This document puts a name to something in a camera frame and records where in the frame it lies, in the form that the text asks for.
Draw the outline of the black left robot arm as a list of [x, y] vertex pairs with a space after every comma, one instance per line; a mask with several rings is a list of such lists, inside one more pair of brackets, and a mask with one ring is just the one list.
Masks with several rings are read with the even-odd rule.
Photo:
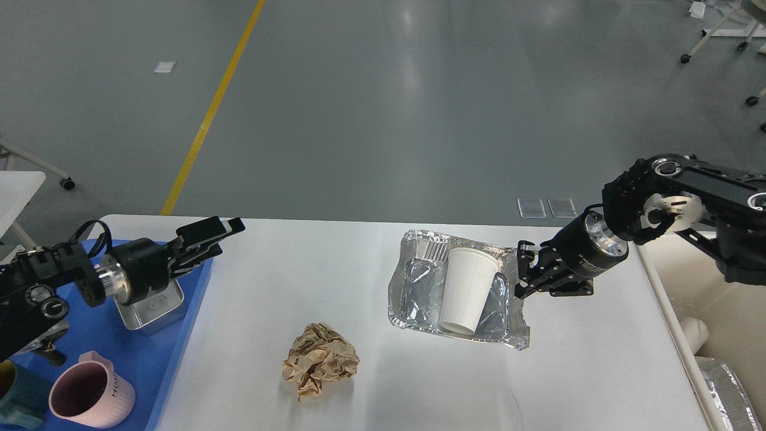
[[[103, 232], [86, 249], [80, 237], [94, 224]], [[58, 294], [60, 287], [74, 284], [91, 308], [107, 298], [131, 306], [164, 292], [172, 280], [219, 256], [222, 240], [244, 230], [241, 218], [214, 216], [181, 226], [164, 244], [137, 238], [115, 245], [109, 226], [92, 219], [66, 242], [17, 253], [2, 265], [2, 360], [33, 350], [52, 365], [62, 365], [65, 355], [55, 343], [65, 334], [60, 322], [68, 316], [69, 305]]]

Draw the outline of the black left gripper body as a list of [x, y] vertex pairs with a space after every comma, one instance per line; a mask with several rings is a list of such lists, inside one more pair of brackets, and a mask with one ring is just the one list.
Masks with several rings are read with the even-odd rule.
[[105, 295], [127, 306], [164, 292], [171, 282], [170, 259], [166, 245], [148, 238], [110, 248], [99, 262]]

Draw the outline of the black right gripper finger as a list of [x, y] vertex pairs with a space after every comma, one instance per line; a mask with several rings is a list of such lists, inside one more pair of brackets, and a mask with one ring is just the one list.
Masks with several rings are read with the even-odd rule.
[[519, 279], [536, 279], [554, 267], [554, 251], [550, 241], [536, 244], [526, 240], [518, 242], [516, 252]]
[[514, 286], [513, 295], [515, 298], [524, 299], [535, 292], [556, 291], [564, 282], [566, 282], [566, 276], [561, 274], [519, 274], [519, 281]]

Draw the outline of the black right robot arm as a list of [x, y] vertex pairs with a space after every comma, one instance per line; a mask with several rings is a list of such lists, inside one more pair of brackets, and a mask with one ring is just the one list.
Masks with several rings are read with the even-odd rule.
[[711, 257], [727, 282], [765, 281], [764, 174], [695, 156], [637, 159], [604, 185], [601, 202], [535, 245], [520, 241], [514, 295], [588, 296], [592, 281], [644, 245], [673, 232]]

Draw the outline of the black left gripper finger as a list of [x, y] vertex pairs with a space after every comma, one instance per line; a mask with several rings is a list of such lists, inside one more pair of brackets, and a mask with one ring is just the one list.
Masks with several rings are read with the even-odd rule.
[[191, 272], [203, 262], [222, 254], [219, 243], [202, 244], [192, 248], [184, 248], [174, 254], [174, 278], [179, 278]]
[[177, 237], [168, 248], [173, 256], [219, 256], [223, 253], [219, 243], [245, 229], [241, 218], [221, 220], [213, 216], [176, 229]]

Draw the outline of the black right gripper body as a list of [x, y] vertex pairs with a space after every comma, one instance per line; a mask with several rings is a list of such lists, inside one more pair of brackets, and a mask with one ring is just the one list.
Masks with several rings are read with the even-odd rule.
[[593, 294], [592, 280], [627, 259], [627, 241], [602, 213], [586, 211], [542, 243], [542, 291], [552, 296]]

